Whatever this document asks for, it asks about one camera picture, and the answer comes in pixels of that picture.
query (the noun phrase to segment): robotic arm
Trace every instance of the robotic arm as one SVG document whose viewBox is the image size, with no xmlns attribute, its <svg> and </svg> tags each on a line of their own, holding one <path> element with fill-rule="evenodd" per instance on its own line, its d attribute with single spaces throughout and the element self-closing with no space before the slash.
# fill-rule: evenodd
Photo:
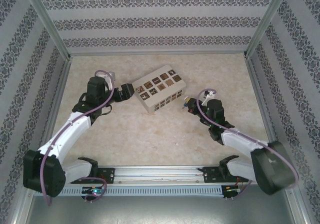
<svg viewBox="0 0 320 224">
<path fill-rule="evenodd" d="M 87 84 L 87 92 L 83 93 L 78 103 L 73 107 L 72 113 L 67 122 L 45 145 L 37 151 L 29 150 L 23 158 L 23 185 L 26 188 L 42 192 L 40 182 L 40 166 L 49 146 L 56 136 L 74 119 L 93 110 L 110 97 L 112 81 L 108 75 L 97 75 L 91 77 Z M 132 84 L 123 84 L 121 88 L 115 88 L 112 97 L 104 107 L 122 102 L 131 98 L 135 90 Z M 73 182 L 83 177 L 96 177 L 98 173 L 98 162 L 86 157 L 80 157 L 71 164 L 64 164 L 64 159 L 75 144 L 78 138 L 89 129 L 97 118 L 102 114 L 102 108 L 91 112 L 88 115 L 77 119 L 59 136 L 53 149 L 50 151 L 44 164 L 44 186 L 46 193 L 51 197 L 56 197 L 64 188 L 65 184 Z"/>
<path fill-rule="evenodd" d="M 219 172 L 224 179 L 231 175 L 255 181 L 262 191 L 268 195 L 287 188 L 295 182 L 293 171 L 280 158 L 262 145 L 257 144 L 257 142 L 235 134 L 238 130 L 226 121 L 222 102 L 215 99 L 213 91 L 206 91 L 204 97 L 205 100 L 203 102 L 199 101 L 199 104 L 206 117 L 233 131 L 225 130 L 204 118 L 197 107 L 197 100 L 195 98 L 190 98 L 186 102 L 188 112 L 197 115 L 200 117 L 202 124 L 209 126 L 208 131 L 214 141 L 221 145 L 235 148 L 246 156 L 239 157 L 238 155 L 232 155 L 220 161 Z M 267 143 L 261 141 L 261 143 L 272 148 L 286 160 L 289 160 L 288 154 L 281 142 L 274 141 Z"/>
</svg>

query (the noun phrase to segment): marble floor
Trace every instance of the marble floor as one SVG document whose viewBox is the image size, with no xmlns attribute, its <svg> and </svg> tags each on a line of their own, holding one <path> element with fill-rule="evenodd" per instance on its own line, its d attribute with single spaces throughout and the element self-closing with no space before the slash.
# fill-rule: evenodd
<svg viewBox="0 0 320 224">
<path fill-rule="evenodd" d="M 113 71 L 116 86 L 171 65 L 186 82 L 185 95 L 196 97 L 205 88 L 217 90 L 226 120 L 260 140 L 267 134 L 242 54 L 117 55 L 73 58 L 54 131 L 68 119 L 96 70 Z M 72 147 L 66 162 L 78 157 L 108 166 L 215 165 L 237 150 L 213 141 L 199 118 L 182 110 L 184 96 L 153 114 L 139 100 L 114 103 L 109 115 Z"/>
</svg>

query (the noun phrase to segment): wire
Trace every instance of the wire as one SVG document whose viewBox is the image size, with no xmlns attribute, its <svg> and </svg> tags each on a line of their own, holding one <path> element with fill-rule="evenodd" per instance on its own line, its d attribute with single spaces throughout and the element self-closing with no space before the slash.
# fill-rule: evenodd
<svg viewBox="0 0 320 224">
<path fill-rule="evenodd" d="M 212 91 L 212 92 L 214 92 L 213 94 L 216 94 L 216 93 L 217 93 L 217 91 L 216 91 L 215 89 L 211 89 L 211 88 L 207 88 L 207 89 L 204 89 L 204 90 L 200 91 L 200 93 L 198 94 L 198 96 L 197 96 L 197 98 L 196 98 L 196 106 L 198 107 L 198 110 L 199 110 L 199 112 L 201 113 L 201 115 L 202 115 L 208 122 L 210 122 L 210 123 L 212 123 L 212 124 L 214 124 L 214 125 L 222 128 L 222 129 L 224 129 L 224 130 L 226 130 L 226 131 L 228 131 L 228 132 L 231 132 L 231 133 L 233 133 L 233 134 L 235 134 L 235 135 L 239 135 L 239 136 L 247 139 L 247 140 L 250 141 L 250 142 L 254 142 L 254 143 L 256 143 L 256 144 L 258 144 L 258 145 L 260 145 L 260 146 L 263 146 L 263 147 L 264 147 L 265 149 L 267 149 L 269 152 L 271 152 L 272 154 L 274 154 L 275 156 L 277 156 L 281 161 L 283 161 L 283 162 L 290 168 L 290 170 L 292 171 L 292 173 L 293 173 L 293 175 L 294 175 L 295 182 L 294 182 L 293 185 L 290 185 L 287 189 L 291 189 L 291 188 L 296 187 L 296 186 L 298 185 L 298 183 L 299 183 L 298 173 L 297 173 L 296 169 L 290 164 L 290 162 L 287 161 L 282 155 L 280 155 L 278 152 L 276 152 L 275 150 L 273 150 L 271 147 L 263 144 L 263 143 L 260 142 L 259 140 L 256 140 L 256 139 L 254 139 L 254 138 L 252 138 L 252 137 L 250 137 L 250 136 L 248 136 L 248 135 L 246 135 L 246 134 L 243 134 L 243 133 L 241 133 L 240 131 L 235 131 L 235 130 L 233 130 L 233 129 L 226 128 L 225 126 L 220 125 L 220 124 L 214 122 L 213 120 L 211 120 L 210 118 L 208 118 L 208 117 L 204 114 L 204 112 L 202 111 L 202 109 L 201 109 L 201 107 L 200 107 L 199 99 L 200 99 L 201 94 L 204 93 L 204 92 L 206 92 L 206 91 Z M 243 189 L 243 191 L 245 191 L 250 184 L 251 184 L 251 182 L 248 183 L 248 185 Z"/>
<path fill-rule="evenodd" d="M 105 112 L 105 113 L 101 114 L 100 116 L 108 115 L 108 114 L 111 113 L 111 111 L 112 111 L 112 105 L 110 105 L 110 106 L 108 106 L 108 107 L 110 107 L 110 111 Z"/>
<path fill-rule="evenodd" d="M 98 195 L 98 196 L 96 196 L 96 195 L 94 195 L 94 194 L 88 194 L 88 195 L 86 195 L 86 196 L 84 197 L 84 201 L 85 201 L 85 202 L 90 202 L 90 203 L 96 202 L 96 201 L 98 201 L 98 200 L 106 193 L 106 191 L 107 191 L 107 181 L 106 181 L 105 179 L 103 179 L 103 178 L 99 178 L 99 177 L 82 177 L 82 178 L 80 178 L 80 180 L 99 180 L 99 181 L 102 181 L 102 182 L 103 182 L 103 184 L 102 184 L 102 186 L 101 186 L 101 188 L 104 187 L 102 193 L 101 193 L 100 195 Z M 93 199 L 93 200 L 87 200 L 88 197 L 94 197 L 95 199 Z"/>
<path fill-rule="evenodd" d="M 248 189 L 248 187 L 251 185 L 251 183 L 252 183 L 252 180 L 250 180 L 248 182 L 248 184 L 234 198 L 238 198 L 239 196 L 241 196 Z"/>
<path fill-rule="evenodd" d="M 112 89 L 111 89 L 111 93 L 110 93 L 109 97 L 106 99 L 106 101 L 104 103 L 102 103 L 98 107 L 96 107 L 96 108 L 94 108 L 92 110 L 89 110 L 86 113 L 81 114 L 80 116 L 78 116 L 75 119 L 73 119 L 72 121 L 70 121 L 67 125 L 65 125 L 65 127 L 55 136 L 55 138 L 53 139 L 52 143 L 50 144 L 50 146 L 46 150 L 46 152 L 44 154 L 44 157 L 42 159 L 41 166 L 40 166 L 40 185 L 41 185 L 41 191 L 42 191 L 43 197 L 44 197 L 46 203 L 48 204 L 48 206 L 51 205 L 52 198 L 51 197 L 48 198 L 48 196 L 47 196 L 47 192 L 46 192 L 46 188 L 45 188 L 45 181 L 44 181 L 44 169 L 45 169 L 45 163 L 46 163 L 46 160 L 47 160 L 47 157 L 48 157 L 50 151 L 53 149 L 53 147 L 56 144 L 57 140 L 68 129 L 68 127 L 70 127 L 72 125 L 72 123 L 74 123 L 75 121 L 79 120 L 80 118 L 85 117 L 86 115 L 88 115 L 90 113 L 93 113 L 93 112 L 99 110 L 100 108 L 103 108 L 104 106 L 106 106 L 107 103 L 112 98 L 114 92 L 115 92 L 115 82 L 114 82 L 112 76 L 108 72 L 106 72 L 105 70 L 97 70 L 94 73 L 94 76 L 97 76 L 97 73 L 104 73 L 104 74 L 108 75 L 109 78 L 111 79 Z"/>
<path fill-rule="evenodd" d="M 244 182 L 240 179 L 239 176 L 236 176 L 236 184 L 234 184 L 235 186 L 238 185 L 239 183 L 241 183 L 241 188 L 242 189 L 244 187 Z"/>
</svg>

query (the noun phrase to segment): enclosure wall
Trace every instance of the enclosure wall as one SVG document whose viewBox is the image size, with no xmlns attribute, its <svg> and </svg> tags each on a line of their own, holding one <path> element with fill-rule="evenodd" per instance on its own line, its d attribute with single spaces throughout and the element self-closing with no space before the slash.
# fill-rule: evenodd
<svg viewBox="0 0 320 224">
<path fill-rule="evenodd" d="M 320 222 L 320 0 L 283 0 L 250 57 L 276 138 Z"/>
<path fill-rule="evenodd" d="M 22 187 L 23 156 L 40 146 L 64 60 L 29 0 L 0 2 L 0 224 Z"/>
<path fill-rule="evenodd" d="M 245 51 L 271 0 L 42 0 L 71 54 Z"/>
</svg>

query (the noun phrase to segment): beige box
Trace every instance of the beige box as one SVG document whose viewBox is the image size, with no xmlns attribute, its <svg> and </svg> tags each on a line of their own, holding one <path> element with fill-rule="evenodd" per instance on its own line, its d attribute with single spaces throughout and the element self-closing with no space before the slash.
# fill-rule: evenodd
<svg viewBox="0 0 320 224">
<path fill-rule="evenodd" d="M 135 95 L 148 113 L 153 113 L 184 95 L 186 83 L 169 65 L 132 83 Z"/>
</svg>

